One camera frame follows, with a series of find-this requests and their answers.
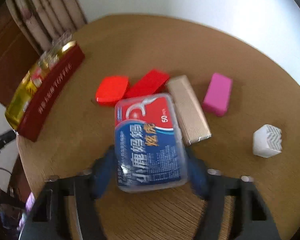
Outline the zigzag patterned white cube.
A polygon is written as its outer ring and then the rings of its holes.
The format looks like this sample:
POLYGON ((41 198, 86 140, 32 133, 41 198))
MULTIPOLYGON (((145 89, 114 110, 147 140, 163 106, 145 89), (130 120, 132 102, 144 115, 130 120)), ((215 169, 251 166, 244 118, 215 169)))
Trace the zigzag patterned white cube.
POLYGON ((282 152, 282 131, 278 127, 265 124, 253 133, 253 154, 270 158, 282 152))

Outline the gold ribbed metal case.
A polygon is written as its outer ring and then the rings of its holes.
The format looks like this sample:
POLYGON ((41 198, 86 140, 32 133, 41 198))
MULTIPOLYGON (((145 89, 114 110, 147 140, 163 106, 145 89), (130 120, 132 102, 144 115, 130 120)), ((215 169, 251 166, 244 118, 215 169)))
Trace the gold ribbed metal case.
POLYGON ((210 138, 212 133, 187 76, 170 79, 166 87, 173 99, 185 144, 190 146, 210 138))

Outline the clear floss pick box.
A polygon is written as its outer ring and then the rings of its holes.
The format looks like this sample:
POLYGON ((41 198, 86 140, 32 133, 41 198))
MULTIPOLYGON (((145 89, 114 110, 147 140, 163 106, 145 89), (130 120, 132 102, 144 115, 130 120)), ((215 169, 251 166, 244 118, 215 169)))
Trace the clear floss pick box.
POLYGON ((161 190, 188 181, 185 148, 169 94, 119 101, 114 139, 116 180, 122 191, 161 190))

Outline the pink rectangular block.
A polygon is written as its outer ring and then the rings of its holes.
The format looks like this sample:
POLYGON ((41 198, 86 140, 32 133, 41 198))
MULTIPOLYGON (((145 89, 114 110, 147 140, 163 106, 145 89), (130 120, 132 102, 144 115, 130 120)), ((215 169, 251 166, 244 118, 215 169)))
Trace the pink rectangular block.
POLYGON ((214 73, 202 103, 203 110, 216 116, 224 116, 229 107, 232 83, 231 78, 214 73))

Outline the red rectangular block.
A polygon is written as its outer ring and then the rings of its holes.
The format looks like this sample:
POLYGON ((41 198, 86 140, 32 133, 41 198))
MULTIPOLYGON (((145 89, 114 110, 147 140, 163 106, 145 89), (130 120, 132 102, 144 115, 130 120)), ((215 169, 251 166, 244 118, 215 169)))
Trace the red rectangular block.
POLYGON ((153 69, 126 91, 125 99, 161 93, 169 79, 169 74, 153 69))

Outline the clear box red insert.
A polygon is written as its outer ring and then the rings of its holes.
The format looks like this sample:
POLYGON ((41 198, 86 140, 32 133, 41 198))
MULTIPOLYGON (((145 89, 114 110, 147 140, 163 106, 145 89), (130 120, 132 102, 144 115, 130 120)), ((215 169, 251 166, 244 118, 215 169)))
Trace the clear box red insert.
POLYGON ((76 44, 72 32, 67 30, 61 37, 52 42, 52 47, 45 51, 38 60, 42 69, 52 69, 66 52, 76 44))

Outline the red toffee tin box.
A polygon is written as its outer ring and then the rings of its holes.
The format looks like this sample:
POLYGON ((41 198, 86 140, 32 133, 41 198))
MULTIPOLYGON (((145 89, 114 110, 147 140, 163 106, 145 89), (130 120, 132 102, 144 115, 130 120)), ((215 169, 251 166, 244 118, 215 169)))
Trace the red toffee tin box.
POLYGON ((6 108, 6 119, 16 133, 37 141, 53 104, 84 59, 76 42, 52 69, 42 69, 36 62, 6 108))

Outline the brown wooden door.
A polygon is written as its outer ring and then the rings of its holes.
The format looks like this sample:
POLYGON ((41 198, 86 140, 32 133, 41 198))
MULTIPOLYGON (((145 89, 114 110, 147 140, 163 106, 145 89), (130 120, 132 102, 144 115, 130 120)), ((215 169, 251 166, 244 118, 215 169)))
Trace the brown wooden door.
POLYGON ((13 20, 8 7, 0 7, 0 103, 7 106, 19 83, 39 55, 13 20))

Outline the beige patterned curtain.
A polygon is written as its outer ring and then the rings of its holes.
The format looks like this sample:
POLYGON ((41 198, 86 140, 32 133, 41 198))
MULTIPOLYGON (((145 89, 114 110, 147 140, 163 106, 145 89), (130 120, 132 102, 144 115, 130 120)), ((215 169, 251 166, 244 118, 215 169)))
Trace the beige patterned curtain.
POLYGON ((65 32, 87 24, 78 0, 6 0, 8 10, 38 54, 51 48, 65 32))

